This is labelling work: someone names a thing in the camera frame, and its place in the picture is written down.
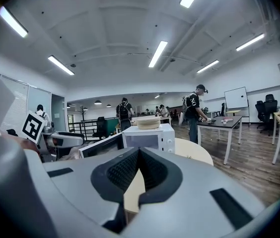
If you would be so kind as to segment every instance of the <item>white microwave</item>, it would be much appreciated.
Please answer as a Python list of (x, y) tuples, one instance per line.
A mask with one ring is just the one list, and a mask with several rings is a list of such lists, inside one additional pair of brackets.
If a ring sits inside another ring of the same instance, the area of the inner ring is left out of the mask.
[(150, 147), (156, 150), (175, 153), (175, 134), (170, 124), (160, 124), (156, 129), (139, 129), (131, 126), (122, 132), (124, 148)]

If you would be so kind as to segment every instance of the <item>whiteboard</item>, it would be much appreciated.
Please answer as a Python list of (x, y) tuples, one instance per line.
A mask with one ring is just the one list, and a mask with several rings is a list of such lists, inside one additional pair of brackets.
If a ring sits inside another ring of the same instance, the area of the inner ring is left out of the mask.
[(227, 109), (247, 108), (248, 100), (246, 87), (224, 92)]

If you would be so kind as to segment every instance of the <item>railing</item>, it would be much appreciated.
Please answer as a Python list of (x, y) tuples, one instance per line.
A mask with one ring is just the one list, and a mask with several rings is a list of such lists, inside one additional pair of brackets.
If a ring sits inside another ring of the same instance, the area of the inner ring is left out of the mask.
[[(105, 118), (105, 120), (118, 120), (118, 118)], [(97, 132), (97, 119), (82, 120), (80, 122), (69, 122), (70, 132), (84, 135), (84, 141), (98, 141), (99, 137), (92, 135)]]

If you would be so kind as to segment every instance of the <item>office chair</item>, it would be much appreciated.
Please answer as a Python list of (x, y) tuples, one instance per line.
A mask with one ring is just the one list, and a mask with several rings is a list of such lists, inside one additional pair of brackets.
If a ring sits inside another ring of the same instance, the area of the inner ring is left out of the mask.
[(266, 101), (274, 101), (275, 98), (274, 98), (274, 95), (273, 94), (267, 94), (266, 95)]
[[(258, 112), (258, 119), (260, 121), (264, 121), (265, 120), (265, 105), (262, 101), (258, 101), (257, 104), (255, 105), (257, 112)], [(261, 127), (261, 126), (265, 126), (265, 123), (260, 124), (257, 126), (257, 128)]]
[(273, 100), (273, 101), (265, 101), (264, 106), (265, 106), (265, 114), (264, 114), (264, 123), (265, 123), (265, 128), (260, 131), (268, 131), (268, 136), (270, 136), (270, 130), (273, 130), (273, 122), (270, 120), (270, 115), (273, 114), (274, 112), (277, 112), (277, 105), (278, 101)]
[(223, 117), (224, 116), (224, 110), (225, 110), (225, 103), (222, 103), (221, 104), (221, 111), (216, 111), (215, 114), (216, 116), (215, 117)]
[(97, 119), (97, 132), (94, 133), (93, 137), (99, 137), (101, 139), (102, 137), (106, 137), (107, 135), (107, 121), (104, 117), (99, 117)]

